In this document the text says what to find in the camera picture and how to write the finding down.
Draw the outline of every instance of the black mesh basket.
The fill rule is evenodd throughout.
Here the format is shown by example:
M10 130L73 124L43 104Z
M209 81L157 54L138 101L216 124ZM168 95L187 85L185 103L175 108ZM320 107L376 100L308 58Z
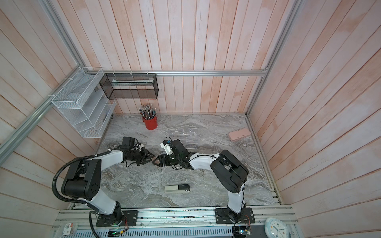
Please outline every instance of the black mesh basket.
M100 85L108 99L157 99L154 73L105 73Z

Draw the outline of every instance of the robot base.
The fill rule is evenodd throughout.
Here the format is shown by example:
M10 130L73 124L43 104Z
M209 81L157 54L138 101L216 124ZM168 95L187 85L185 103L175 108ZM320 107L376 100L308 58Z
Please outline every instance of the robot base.
M230 223L232 223L232 221L229 217L229 209L228 208L216 208L215 209L215 217L216 217L216 223L217 224L230 224ZM237 224L238 223L249 224L248 218L250 218L251 223L255 223L253 210L251 208L245 207L245 208L243 208L243 211L241 212L241 217L238 219Z
M130 210L130 211L122 211L123 212L123 218L127 218L127 223L129 227L136 226L136 218L138 216L138 211L136 210ZM99 215L99 219L96 222L96 227L109 227L111 226L106 219L102 217L102 215Z

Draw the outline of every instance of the marble table surface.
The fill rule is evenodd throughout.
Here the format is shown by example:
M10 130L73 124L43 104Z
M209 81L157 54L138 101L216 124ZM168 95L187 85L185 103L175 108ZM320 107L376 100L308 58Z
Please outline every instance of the marble table surface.
M246 116L227 115L158 115L158 127L147 130L140 116L115 116L98 152L121 144L122 137L136 138L153 154L163 152L160 143L170 129L198 128L199 148L189 149L205 154L229 150L249 169L245 188L248 205L274 204L269 185L251 137L231 142L228 133L248 127ZM190 193L164 193L164 186L189 184ZM145 165L113 165L102 171L101 188L123 208L226 206L227 190L209 170L174 170L159 168L152 163Z

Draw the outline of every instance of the white metal mesh organizer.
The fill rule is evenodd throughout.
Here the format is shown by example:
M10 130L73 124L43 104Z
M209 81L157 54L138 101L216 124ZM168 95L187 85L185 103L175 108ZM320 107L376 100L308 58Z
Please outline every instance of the white metal mesh organizer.
M95 89L103 74L102 69L86 74L80 68L52 100L82 137L101 138L116 106L103 90Z

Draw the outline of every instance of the red pen holder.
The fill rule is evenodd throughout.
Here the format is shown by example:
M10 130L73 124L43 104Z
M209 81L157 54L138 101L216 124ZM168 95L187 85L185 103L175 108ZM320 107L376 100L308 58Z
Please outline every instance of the red pen holder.
M144 124L146 125L146 128L148 130L153 130L157 127L157 117L154 116L154 118L146 120L144 117L142 117Z

